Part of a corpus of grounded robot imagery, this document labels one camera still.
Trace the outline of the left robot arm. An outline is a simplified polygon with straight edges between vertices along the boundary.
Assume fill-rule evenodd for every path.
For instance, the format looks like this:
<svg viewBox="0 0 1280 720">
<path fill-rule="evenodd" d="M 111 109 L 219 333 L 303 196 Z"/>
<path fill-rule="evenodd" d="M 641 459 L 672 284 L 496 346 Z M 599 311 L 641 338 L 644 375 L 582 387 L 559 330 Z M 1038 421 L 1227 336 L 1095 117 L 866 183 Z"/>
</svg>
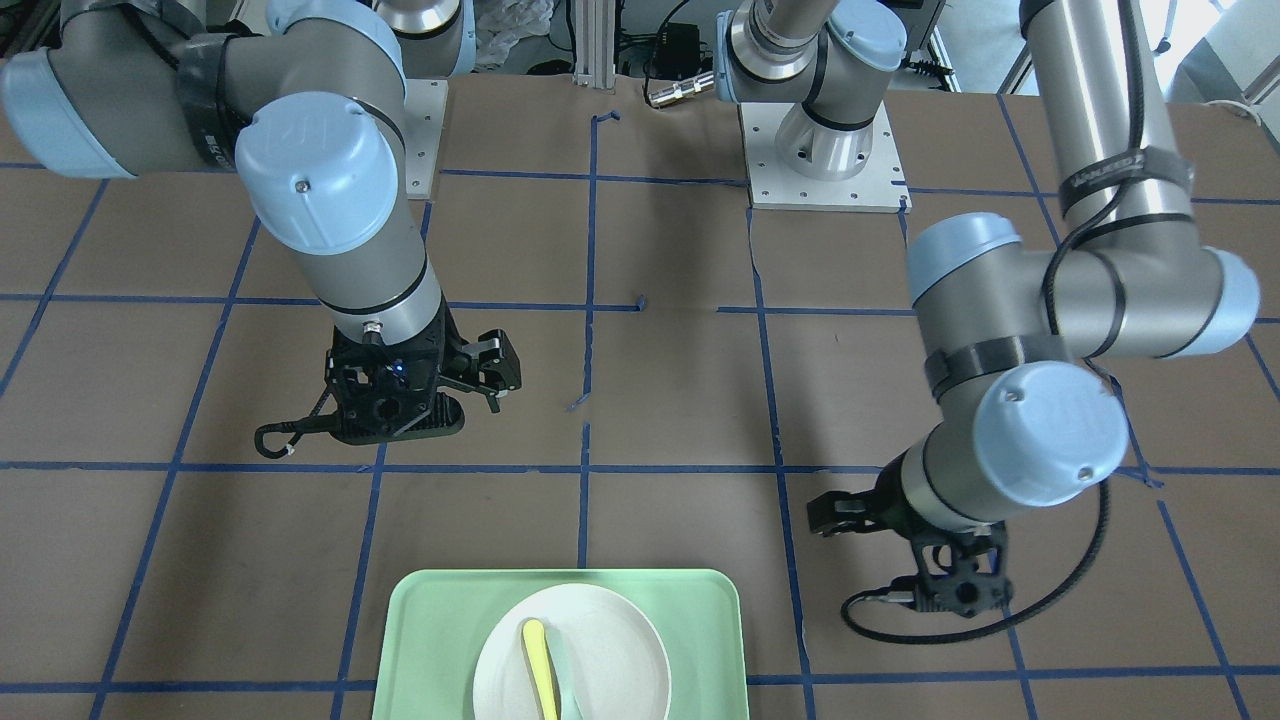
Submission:
<svg viewBox="0 0 1280 720">
<path fill-rule="evenodd" d="M 1083 363 L 1216 354 L 1260 310 L 1252 269 L 1201 242 L 1138 5 L 1024 1 L 1020 24 L 1068 233 L 1033 252 L 982 211 L 915 237 L 908 283 L 941 423 L 874 489 L 810 501 L 815 533 L 968 533 L 1076 497 L 1129 446 L 1120 401 Z"/>
</svg>

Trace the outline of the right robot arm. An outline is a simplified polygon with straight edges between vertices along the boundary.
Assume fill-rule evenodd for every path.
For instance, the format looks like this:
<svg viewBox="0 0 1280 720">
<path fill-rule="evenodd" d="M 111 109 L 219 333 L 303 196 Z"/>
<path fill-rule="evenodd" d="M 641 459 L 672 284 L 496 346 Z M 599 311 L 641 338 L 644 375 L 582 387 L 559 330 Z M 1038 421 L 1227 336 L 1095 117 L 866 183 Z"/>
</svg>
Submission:
<svg viewBox="0 0 1280 720">
<path fill-rule="evenodd" d="M 270 1 L 268 32 L 209 28 L 200 1 L 64 1 L 58 47 L 3 68 L 6 118 L 67 177 L 234 170 L 261 224 L 332 314 L 325 398 L 256 429 L 292 445 L 452 436 L 448 389 L 499 401 L 522 384 L 500 329 L 458 331 L 410 214 L 412 79 L 474 68 L 468 1 Z"/>
</svg>

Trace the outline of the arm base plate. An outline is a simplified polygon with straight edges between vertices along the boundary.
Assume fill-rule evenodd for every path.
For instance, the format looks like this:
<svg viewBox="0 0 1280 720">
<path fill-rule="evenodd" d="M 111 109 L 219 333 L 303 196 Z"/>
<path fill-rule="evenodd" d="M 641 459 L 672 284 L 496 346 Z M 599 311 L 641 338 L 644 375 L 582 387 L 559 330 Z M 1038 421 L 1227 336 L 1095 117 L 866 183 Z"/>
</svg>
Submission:
<svg viewBox="0 0 1280 720">
<path fill-rule="evenodd" d="M 430 201 L 434 196 L 448 95 L 445 79 L 408 81 L 399 128 L 404 140 L 402 179 L 410 200 Z"/>
<path fill-rule="evenodd" d="M 855 131 L 820 126 L 797 102 L 744 102 L 739 111 L 756 210 L 913 209 L 884 105 Z"/>
</svg>

